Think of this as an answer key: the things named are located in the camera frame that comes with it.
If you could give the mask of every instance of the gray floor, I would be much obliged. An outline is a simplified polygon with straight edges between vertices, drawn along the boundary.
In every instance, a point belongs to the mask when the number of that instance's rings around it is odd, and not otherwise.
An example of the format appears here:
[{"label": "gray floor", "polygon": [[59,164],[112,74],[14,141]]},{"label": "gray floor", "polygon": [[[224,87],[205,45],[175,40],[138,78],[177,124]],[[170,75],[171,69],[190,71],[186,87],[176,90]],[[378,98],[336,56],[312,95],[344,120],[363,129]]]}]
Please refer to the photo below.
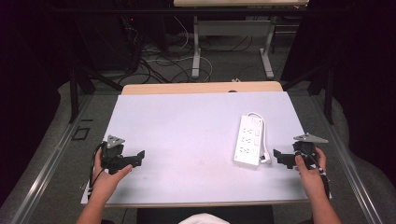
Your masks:
[{"label": "gray floor", "polygon": [[[206,42],[202,42],[202,45],[204,47],[206,43],[209,46],[208,43],[210,43],[210,49],[231,49],[243,38],[243,36],[209,37]],[[249,38],[239,49],[243,49],[248,41]],[[211,69],[213,70],[210,81],[231,81],[232,78],[236,77],[242,81],[266,80],[258,52],[262,43],[260,39],[254,38],[251,46],[244,51],[203,51],[202,56],[206,57],[211,65],[202,60],[202,68],[208,72]],[[280,36],[276,40],[276,51],[270,55],[276,80],[280,79],[291,43],[292,36]],[[175,47],[175,49],[179,52],[187,51],[186,49],[179,49],[179,47]],[[147,58],[147,60],[153,59],[156,59],[156,56]],[[153,64],[152,66],[158,72],[169,79],[181,71],[180,67],[175,65],[163,67],[155,63],[150,64]],[[178,65],[184,69],[191,68],[191,60],[181,61]],[[125,78],[121,84],[138,83],[144,79],[143,76],[129,77]],[[177,76],[175,79],[175,81],[185,80],[187,80],[185,75]],[[203,82],[205,80],[206,76],[202,75],[195,81]],[[103,83],[95,82],[95,86],[98,91],[94,96],[80,96],[84,112],[78,118],[75,129],[72,129],[67,123],[70,116],[68,85],[65,84],[59,89],[62,100],[57,114],[19,183],[1,207],[1,223],[12,223],[13,220],[13,223],[21,223],[21,220],[25,220],[26,223],[74,223],[77,220],[83,208],[79,204],[82,195],[80,186],[88,178],[92,150],[103,138],[118,94]],[[302,83],[290,91],[290,99],[296,108],[304,130],[312,130],[311,133],[332,140],[333,136],[326,129],[326,123],[318,109],[322,96],[310,97],[306,94],[305,88],[306,83]],[[337,136],[341,138],[342,144],[346,147],[347,155],[349,155],[347,151],[347,121],[342,113],[342,107],[336,102],[333,105],[333,118],[335,122],[333,127],[338,133]],[[92,121],[83,121],[84,119],[92,119]],[[68,135],[64,135],[65,133],[74,133],[77,126],[90,128],[85,141],[72,141],[67,138]],[[337,145],[332,141],[329,145],[323,146],[329,158],[328,173],[332,181],[332,204],[335,210],[345,223],[375,223],[367,217],[364,209],[361,209],[362,202],[360,197],[357,197],[359,193],[353,188],[353,180],[346,175],[348,167],[343,166],[343,158],[340,158],[340,154],[335,150],[336,147]],[[59,159],[59,162],[49,161],[49,159],[53,159],[54,155]],[[376,209],[375,212],[379,214],[383,223],[394,223],[396,216],[392,211],[396,208],[394,203],[396,202],[395,188],[383,173],[370,163],[354,157],[353,154],[350,154],[350,156],[354,161],[352,166],[357,167],[359,178],[364,189],[367,190],[365,193],[372,200],[374,209]],[[49,173],[43,172],[43,167],[46,164],[53,165]],[[41,186],[42,189],[35,189],[36,191],[29,193],[29,190],[34,189],[35,181],[43,175],[48,177],[48,185]],[[35,192],[38,192],[36,200],[27,200],[26,196],[34,195]],[[124,223],[134,223],[136,215],[134,209],[107,208],[105,218],[111,219],[115,223],[121,223],[125,212]],[[274,215],[276,223],[297,223],[310,217],[310,207],[307,203],[276,204],[274,205]]]}]

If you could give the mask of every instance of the power strip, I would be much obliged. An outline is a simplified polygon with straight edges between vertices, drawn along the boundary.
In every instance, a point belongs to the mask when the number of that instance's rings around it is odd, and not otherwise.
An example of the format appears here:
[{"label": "power strip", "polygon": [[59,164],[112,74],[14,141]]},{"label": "power strip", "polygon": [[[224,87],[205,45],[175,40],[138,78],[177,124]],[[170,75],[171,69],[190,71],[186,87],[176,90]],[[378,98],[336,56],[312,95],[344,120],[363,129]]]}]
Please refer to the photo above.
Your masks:
[{"label": "power strip", "polygon": [[249,113],[242,116],[233,160],[239,164],[255,167],[260,162],[271,163],[265,148],[265,122],[260,115]]}]

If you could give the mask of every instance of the table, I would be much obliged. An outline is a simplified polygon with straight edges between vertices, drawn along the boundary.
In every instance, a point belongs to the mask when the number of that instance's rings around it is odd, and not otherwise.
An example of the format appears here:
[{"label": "table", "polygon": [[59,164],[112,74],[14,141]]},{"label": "table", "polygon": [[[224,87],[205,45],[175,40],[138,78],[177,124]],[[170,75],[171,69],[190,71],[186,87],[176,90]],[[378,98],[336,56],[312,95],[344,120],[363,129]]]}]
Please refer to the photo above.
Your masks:
[{"label": "table", "polygon": [[[146,94],[152,88],[158,90]],[[192,93],[198,90],[205,93]],[[104,139],[109,134],[124,138],[124,156],[146,150],[146,158],[120,182],[107,206],[307,202],[298,173],[284,165],[251,170],[233,164],[240,118],[251,111],[266,120],[267,147],[292,153],[292,137],[304,131],[289,96],[280,90],[277,82],[125,87]],[[85,194],[81,202],[87,202]]]},{"label": "table", "polygon": [[[176,7],[279,7],[303,6],[308,0],[175,0]],[[276,26],[276,17],[269,21],[199,21],[194,17],[194,58],[191,76],[198,78],[201,58],[199,48],[200,35],[255,35],[266,36],[265,47],[260,49],[262,64],[268,79],[274,78],[274,72],[268,58],[271,40]]]}]

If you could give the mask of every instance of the dark background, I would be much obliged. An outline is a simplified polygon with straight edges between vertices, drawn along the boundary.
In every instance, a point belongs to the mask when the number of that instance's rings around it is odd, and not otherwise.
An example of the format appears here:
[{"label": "dark background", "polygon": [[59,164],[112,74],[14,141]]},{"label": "dark background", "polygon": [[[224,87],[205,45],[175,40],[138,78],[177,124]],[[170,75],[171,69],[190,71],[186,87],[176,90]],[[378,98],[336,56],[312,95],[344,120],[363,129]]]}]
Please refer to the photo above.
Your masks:
[{"label": "dark background", "polygon": [[[351,1],[311,0],[310,7],[343,7]],[[67,7],[62,0],[51,1]],[[48,129],[60,101],[57,89],[68,81],[63,45],[50,29],[36,0],[6,1],[0,6],[2,156],[0,203],[24,172]],[[396,185],[395,64],[396,10],[392,1],[371,1],[350,30],[350,42],[337,54],[334,97],[350,131],[349,148],[380,168]],[[312,69],[332,49],[347,18],[304,18],[286,62],[283,79]],[[79,59],[95,68],[90,51],[72,20],[62,25]]]}]

